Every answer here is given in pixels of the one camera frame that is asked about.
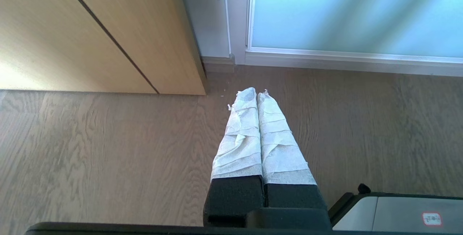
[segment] wood grain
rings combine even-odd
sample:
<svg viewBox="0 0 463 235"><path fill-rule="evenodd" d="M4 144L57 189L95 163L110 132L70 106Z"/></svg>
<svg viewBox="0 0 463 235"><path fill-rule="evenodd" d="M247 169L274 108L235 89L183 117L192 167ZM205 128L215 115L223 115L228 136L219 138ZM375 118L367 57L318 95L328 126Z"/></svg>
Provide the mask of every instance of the wood grain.
<svg viewBox="0 0 463 235"><path fill-rule="evenodd" d="M7 93L7 91L0 89L0 105L2 104L2 100L7 95Z"/></svg>
<svg viewBox="0 0 463 235"><path fill-rule="evenodd" d="M0 88L155 93L78 0L0 9Z"/></svg>
<svg viewBox="0 0 463 235"><path fill-rule="evenodd" d="M205 94L205 75L182 0L83 1L159 93Z"/></svg>
<svg viewBox="0 0 463 235"><path fill-rule="evenodd" d="M360 182L463 197L463 78L237 66L208 80L207 96L7 91L0 229L202 225L227 104L250 86L279 103L329 206Z"/></svg>

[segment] gray panel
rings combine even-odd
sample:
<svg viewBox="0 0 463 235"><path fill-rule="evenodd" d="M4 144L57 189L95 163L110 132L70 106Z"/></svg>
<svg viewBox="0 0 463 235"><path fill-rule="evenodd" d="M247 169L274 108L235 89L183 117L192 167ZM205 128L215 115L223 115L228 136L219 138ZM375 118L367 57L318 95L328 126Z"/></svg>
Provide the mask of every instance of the gray panel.
<svg viewBox="0 0 463 235"><path fill-rule="evenodd" d="M373 230L462 233L462 213L463 200L379 197Z"/></svg>
<svg viewBox="0 0 463 235"><path fill-rule="evenodd" d="M378 197L360 199L349 212L334 225L333 230L371 231L375 219Z"/></svg>

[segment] red sticker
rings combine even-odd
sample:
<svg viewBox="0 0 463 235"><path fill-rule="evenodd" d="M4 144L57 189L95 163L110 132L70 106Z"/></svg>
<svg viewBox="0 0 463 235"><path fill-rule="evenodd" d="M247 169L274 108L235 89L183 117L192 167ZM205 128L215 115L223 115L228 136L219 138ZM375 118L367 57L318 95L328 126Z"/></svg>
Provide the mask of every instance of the red sticker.
<svg viewBox="0 0 463 235"><path fill-rule="evenodd" d="M437 212L423 212L423 222L426 226L442 226L442 218Z"/></svg>

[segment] white wall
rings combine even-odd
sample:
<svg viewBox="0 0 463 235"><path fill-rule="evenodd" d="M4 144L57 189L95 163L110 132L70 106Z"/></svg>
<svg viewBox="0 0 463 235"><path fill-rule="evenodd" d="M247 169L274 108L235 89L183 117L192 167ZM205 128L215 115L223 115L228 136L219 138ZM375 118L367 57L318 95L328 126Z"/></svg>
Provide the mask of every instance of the white wall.
<svg viewBox="0 0 463 235"><path fill-rule="evenodd" d="M236 64L245 64L248 0L227 0L230 49Z"/></svg>
<svg viewBox="0 0 463 235"><path fill-rule="evenodd" d="M184 0L201 56L229 57L226 0Z"/></svg>

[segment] baseboard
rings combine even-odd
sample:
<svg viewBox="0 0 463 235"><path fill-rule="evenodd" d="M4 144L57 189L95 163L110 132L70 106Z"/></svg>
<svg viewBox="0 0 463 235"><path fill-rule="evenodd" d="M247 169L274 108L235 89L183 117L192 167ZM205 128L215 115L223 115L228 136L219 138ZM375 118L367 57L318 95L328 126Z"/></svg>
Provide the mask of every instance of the baseboard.
<svg viewBox="0 0 463 235"><path fill-rule="evenodd" d="M254 47L246 52L251 66L355 70L417 75L463 76L463 58L387 55Z"/></svg>
<svg viewBox="0 0 463 235"><path fill-rule="evenodd" d="M201 57L206 72L221 72L233 73L235 72L235 57Z"/></svg>

